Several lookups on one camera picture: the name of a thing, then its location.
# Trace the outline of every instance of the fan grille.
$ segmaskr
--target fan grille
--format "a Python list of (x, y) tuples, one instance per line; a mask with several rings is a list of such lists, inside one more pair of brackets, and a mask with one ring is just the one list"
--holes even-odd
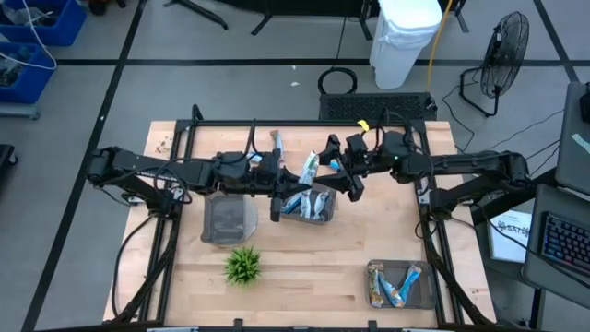
[(501, 96), (514, 83), (525, 58), (528, 28), (526, 16), (514, 12), (494, 29), (481, 70), (480, 86), (486, 96)]

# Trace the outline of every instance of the wooden table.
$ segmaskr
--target wooden table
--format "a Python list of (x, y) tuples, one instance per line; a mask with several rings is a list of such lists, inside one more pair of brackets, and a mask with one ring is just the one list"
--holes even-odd
[[(167, 159), (173, 128), (174, 122), (152, 123), (144, 154)], [(259, 126), (258, 150), (272, 148), (269, 132), (274, 129), (282, 135), (286, 165), (296, 174), (311, 149), (324, 149), (329, 134), (337, 134), (344, 142), (345, 137), (360, 131), (357, 126)], [(217, 151), (243, 150), (248, 130), (197, 127), (193, 157), (210, 158)], [(448, 123), (427, 123), (427, 132), (432, 154), (455, 153)], [(372, 147), (374, 135), (367, 135), (366, 141)], [(320, 174), (330, 172), (321, 167)], [(369, 320), (376, 320), (382, 327), (436, 326), (433, 310), (379, 310), (367, 303), (364, 276), (371, 259), (426, 260), (426, 256), (423, 241), (414, 235), (419, 220), (414, 186), (398, 184), (387, 173), (369, 176), (363, 182), (365, 191), (359, 202), (351, 203), (338, 194), (334, 219), (325, 226), (288, 219), (274, 223), (269, 219), (270, 200), (255, 198), (258, 226), (246, 245), (262, 252), (263, 273), (248, 289), (226, 284), (222, 273), (230, 249), (200, 241), (204, 198), (194, 195), (193, 204), (183, 208), (165, 323), (231, 326), (233, 319), (242, 318), (245, 326), (366, 327)], [(437, 177), (442, 188), (461, 182), (460, 176)], [(131, 208), (125, 237), (146, 216), (144, 207)], [(466, 207), (458, 207), (454, 216), (471, 221)], [(152, 221), (140, 231), (124, 251), (119, 270), (119, 308), (144, 281), (155, 224)], [(495, 320), (475, 232), (453, 221), (446, 223), (446, 229), (456, 279), (481, 312)], [(452, 322), (448, 290), (439, 280), (446, 319)], [(159, 284), (152, 295), (151, 318), (155, 317), (158, 295)], [(104, 317), (112, 318), (110, 305)]]

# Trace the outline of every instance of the gray floor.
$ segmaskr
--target gray floor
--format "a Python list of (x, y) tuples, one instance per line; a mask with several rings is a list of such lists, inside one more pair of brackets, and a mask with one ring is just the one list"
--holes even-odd
[[(88, 16), (74, 46), (52, 48), (59, 59), (117, 59), (138, 0), (128, 7), (111, 6), (105, 17)], [(586, 0), (567, 3), (544, 0), (549, 17), (571, 59), (590, 59), (585, 29)], [(273, 18), (256, 37), (249, 35), (262, 18), (230, 6), (205, 2), (223, 16), (230, 30), (205, 21), (180, 6), (164, 8), (148, 1), (131, 48), (130, 59), (256, 59), (334, 58), (342, 18)], [(491, 29), (503, 15), (520, 10), (530, 21), (529, 60), (559, 60), (532, 0), (470, 0), (464, 15), (470, 33), (451, 18), (442, 35), (439, 59), (481, 59)], [(374, 29), (375, 19), (369, 21)], [(359, 23), (348, 21), (342, 58), (368, 58)], [(428, 58), (430, 46), (420, 55)], [(99, 147), (118, 145), (142, 151), (154, 120), (187, 118), (198, 103), (207, 119), (315, 119), (319, 110), (317, 78), (328, 66), (127, 66), (121, 77)], [(379, 92), (372, 70), (352, 66), (359, 90)], [(53, 237), (64, 213), (90, 133), (97, 119), (114, 67), (60, 66), (39, 101), (41, 119), (0, 118), (0, 142), (17, 146), (21, 163), (0, 195), (0, 322), (3, 330), (20, 330)], [(439, 119), (452, 123), (462, 147), (466, 131), (455, 123), (442, 97), (458, 83), (459, 66), (436, 66), (432, 95)], [(581, 81), (590, 67), (576, 67)], [(394, 91), (423, 91), (426, 67), (415, 67), (406, 84)], [(563, 108), (569, 79), (562, 66), (524, 67), (501, 100), (501, 111), (485, 120), (456, 93), (447, 100), (477, 135), (469, 151), (489, 148), (530, 123)], [(348, 79), (334, 74), (326, 80), (333, 92), (348, 89)], [(486, 107), (491, 101), (477, 88), (468, 93)], [(501, 145), (528, 156), (560, 135), (561, 115)], [(535, 169), (551, 150), (531, 160)], [(541, 170), (555, 165), (555, 158)], [(98, 324), (111, 284), (113, 262), (121, 242), (127, 210), (86, 187), (55, 272), (37, 328)], [(488, 274), (498, 314), (518, 320), (530, 315), (532, 290), (493, 272)], [(586, 309), (549, 295), (548, 330), (581, 330), (590, 324)]]

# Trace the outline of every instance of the green succulent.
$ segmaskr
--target green succulent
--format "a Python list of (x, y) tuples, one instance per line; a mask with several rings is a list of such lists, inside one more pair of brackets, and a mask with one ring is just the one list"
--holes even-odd
[(247, 286), (260, 276), (260, 253), (253, 247), (233, 249), (226, 259), (225, 275), (230, 285)]

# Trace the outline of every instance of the white trash can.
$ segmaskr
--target white trash can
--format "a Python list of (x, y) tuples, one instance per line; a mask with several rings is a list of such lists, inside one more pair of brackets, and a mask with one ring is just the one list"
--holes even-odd
[(379, 0), (381, 13), (371, 58), (380, 89), (404, 84), (420, 51), (439, 29), (443, 12), (437, 0)]

